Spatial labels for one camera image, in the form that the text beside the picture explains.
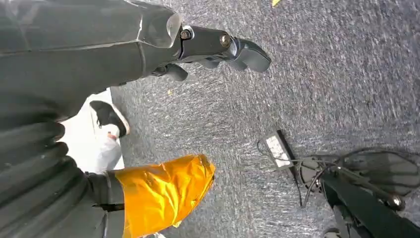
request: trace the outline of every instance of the black wire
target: black wire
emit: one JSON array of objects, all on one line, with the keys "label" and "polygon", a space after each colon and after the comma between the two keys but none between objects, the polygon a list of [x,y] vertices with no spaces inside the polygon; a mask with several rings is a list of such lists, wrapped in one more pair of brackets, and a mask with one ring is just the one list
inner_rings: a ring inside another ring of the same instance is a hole
[{"label": "black wire", "polygon": [[327,169],[329,169],[329,168],[331,168],[331,167],[332,167],[332,165],[325,166],[325,167],[324,167],[324,168],[323,168],[320,172],[318,172],[318,173],[315,175],[315,177],[312,179],[311,184],[308,186],[308,191],[306,191],[305,200],[304,200],[303,204],[301,205],[301,208],[305,208],[305,207],[306,207],[306,204],[308,203],[308,200],[309,200],[309,195],[310,195],[311,190],[312,190],[313,186],[315,185],[316,181],[319,179],[319,177],[321,177],[321,175],[323,175],[323,174],[324,174],[324,172],[325,172]]},{"label": "black wire", "polygon": [[[261,140],[257,141],[257,149],[258,149],[258,151],[262,155],[264,155],[264,156],[271,157],[269,154],[267,154],[267,153],[265,153],[265,152],[263,152],[261,150],[261,148],[260,148],[260,142],[261,142]],[[311,183],[308,186],[308,190],[307,190],[307,192],[305,194],[305,199],[304,199],[303,202],[302,202],[302,194],[301,194],[301,191],[300,191],[299,182],[297,180],[296,171],[292,171],[293,180],[295,182],[295,185],[296,185],[296,188],[297,188],[298,194],[299,194],[299,205],[301,206],[301,208],[305,208],[306,207],[306,205],[308,203],[308,200],[309,200],[309,196],[310,196],[311,191],[312,191],[312,188],[314,187],[316,181],[325,173],[325,171],[327,171],[329,168],[331,168],[333,166],[338,166],[338,165],[341,165],[342,166],[342,165],[344,165],[344,162],[345,162],[345,159],[346,158],[349,158],[349,157],[351,157],[353,155],[356,155],[356,154],[362,154],[362,153],[364,154],[364,152],[366,152],[366,154],[393,153],[393,154],[398,155],[399,157],[401,157],[402,159],[405,159],[407,161],[409,161],[409,160],[407,158],[402,157],[401,154],[406,154],[406,155],[410,155],[410,156],[420,156],[417,153],[411,153],[411,152],[405,152],[405,151],[398,151],[398,150],[387,150],[387,149],[383,149],[383,148],[379,148],[379,147],[365,147],[365,148],[361,148],[361,149],[352,151],[350,153],[347,153],[347,154],[344,154],[344,155],[341,155],[341,156],[339,156],[339,155],[316,155],[316,154],[315,155],[306,156],[305,158],[307,158],[307,157],[313,157],[313,158],[314,157],[315,158],[331,157],[331,158],[336,158],[336,160],[333,161],[333,162],[331,162],[331,161],[325,161],[325,160],[313,160],[313,159],[310,160],[310,161],[313,161],[313,162],[324,163],[325,164],[325,167],[323,167],[322,170],[320,172],[318,172],[313,177],[313,179],[311,180]],[[290,162],[299,162],[297,166],[294,165],[294,167],[297,167],[296,170],[299,170],[303,166],[303,162],[304,161],[309,161],[308,159],[285,160],[285,159],[279,159],[279,158],[276,158],[276,160],[290,161]]]}]

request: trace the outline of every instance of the white sole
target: white sole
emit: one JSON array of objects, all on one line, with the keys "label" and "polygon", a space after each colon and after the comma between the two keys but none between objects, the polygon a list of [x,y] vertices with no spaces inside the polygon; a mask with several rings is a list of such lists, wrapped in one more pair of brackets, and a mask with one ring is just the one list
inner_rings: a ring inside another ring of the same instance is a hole
[{"label": "white sole", "polygon": [[124,124],[125,134],[126,135],[130,134],[130,125],[128,124],[127,119],[122,115],[122,113],[118,110],[118,108],[113,103],[109,103],[109,104],[112,106],[115,113],[117,114],[117,116],[121,119],[122,123]]}]

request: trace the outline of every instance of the white label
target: white label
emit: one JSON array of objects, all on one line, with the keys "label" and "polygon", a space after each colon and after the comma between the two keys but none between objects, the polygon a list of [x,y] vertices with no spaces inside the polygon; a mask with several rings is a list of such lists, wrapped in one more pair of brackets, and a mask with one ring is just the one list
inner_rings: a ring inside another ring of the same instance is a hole
[{"label": "white label", "polygon": [[275,162],[279,168],[290,164],[289,158],[281,147],[280,141],[277,140],[277,137],[272,136],[265,141],[267,142],[268,148],[273,154]]}]

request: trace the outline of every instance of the person's foot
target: person's foot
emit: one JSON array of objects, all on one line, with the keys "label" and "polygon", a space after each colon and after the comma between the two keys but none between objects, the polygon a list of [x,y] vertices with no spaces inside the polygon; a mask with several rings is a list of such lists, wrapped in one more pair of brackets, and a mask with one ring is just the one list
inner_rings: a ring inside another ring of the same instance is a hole
[{"label": "person's foot", "polygon": [[127,119],[114,106],[103,101],[91,101],[89,105],[96,112],[99,128],[108,129],[108,134],[121,138],[130,133]]}]

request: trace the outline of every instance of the person's leg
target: person's leg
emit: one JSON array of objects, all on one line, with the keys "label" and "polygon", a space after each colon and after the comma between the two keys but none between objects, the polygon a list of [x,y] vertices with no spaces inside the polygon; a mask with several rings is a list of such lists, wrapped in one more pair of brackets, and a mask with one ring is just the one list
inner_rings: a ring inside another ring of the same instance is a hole
[{"label": "person's leg", "polygon": [[116,140],[130,133],[130,126],[115,106],[103,101],[91,101],[90,106],[96,112],[101,131],[94,171],[99,174],[114,169],[118,163],[121,147]]}]

